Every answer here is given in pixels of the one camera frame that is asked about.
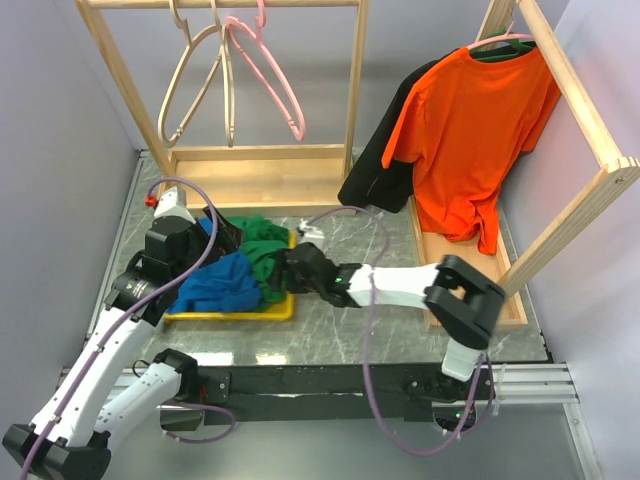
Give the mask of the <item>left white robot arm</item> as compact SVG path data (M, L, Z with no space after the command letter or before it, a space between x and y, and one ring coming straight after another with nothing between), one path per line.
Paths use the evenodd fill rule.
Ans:
M27 424L11 425L2 445L21 478L100 479L116 446L161 405L205 408L197 361L175 349L109 396L131 352L156 329L179 287L199 267L237 249L241 234L207 207L205 227L186 208L157 209L145 246L113 281L94 332L62 384Z

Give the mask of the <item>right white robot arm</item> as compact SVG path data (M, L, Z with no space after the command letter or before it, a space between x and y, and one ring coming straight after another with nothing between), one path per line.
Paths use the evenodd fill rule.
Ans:
M430 312L449 335L437 377L450 398L471 389L506 301L503 288L456 255L418 267L335 264L308 242L276 252L270 283L292 294L315 293L337 308L391 305Z

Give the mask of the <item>yellow plastic tray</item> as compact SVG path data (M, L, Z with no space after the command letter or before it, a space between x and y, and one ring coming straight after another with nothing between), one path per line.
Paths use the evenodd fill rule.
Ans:
M295 244L295 241L289 233L289 246ZM171 320L186 320L189 318L198 320L264 320L264 321L284 321L291 318L293 314L293 295L287 293L286 297L278 302L270 305L262 311L248 311L238 313L218 313L218 312L206 312L206 313L178 313L170 314L167 312L166 317Z

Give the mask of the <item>blue tank top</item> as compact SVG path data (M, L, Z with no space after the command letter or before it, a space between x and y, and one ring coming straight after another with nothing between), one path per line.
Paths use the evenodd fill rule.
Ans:
M167 312L247 312L257 307L262 299L249 259L237 251L189 275Z

